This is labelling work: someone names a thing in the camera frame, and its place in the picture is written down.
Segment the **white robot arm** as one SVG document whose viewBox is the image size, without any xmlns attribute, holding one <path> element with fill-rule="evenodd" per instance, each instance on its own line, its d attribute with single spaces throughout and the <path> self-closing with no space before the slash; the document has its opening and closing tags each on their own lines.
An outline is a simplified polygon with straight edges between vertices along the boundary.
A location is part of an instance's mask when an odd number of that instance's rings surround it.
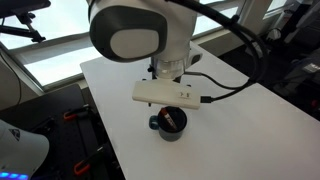
<svg viewBox="0 0 320 180">
<path fill-rule="evenodd" d="M 87 0 L 89 36 L 104 57 L 150 57 L 154 75 L 175 79 L 187 68 L 197 13 L 169 0 Z"/>
</svg>

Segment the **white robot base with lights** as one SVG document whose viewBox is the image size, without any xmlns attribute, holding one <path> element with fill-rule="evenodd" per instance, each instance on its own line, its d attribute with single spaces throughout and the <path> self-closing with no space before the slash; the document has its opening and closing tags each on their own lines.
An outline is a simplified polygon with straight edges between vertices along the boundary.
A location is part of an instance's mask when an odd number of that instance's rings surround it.
<svg viewBox="0 0 320 180">
<path fill-rule="evenodd" d="M 45 136 L 0 120 L 0 180 L 31 180 L 49 147 Z"/>
</svg>

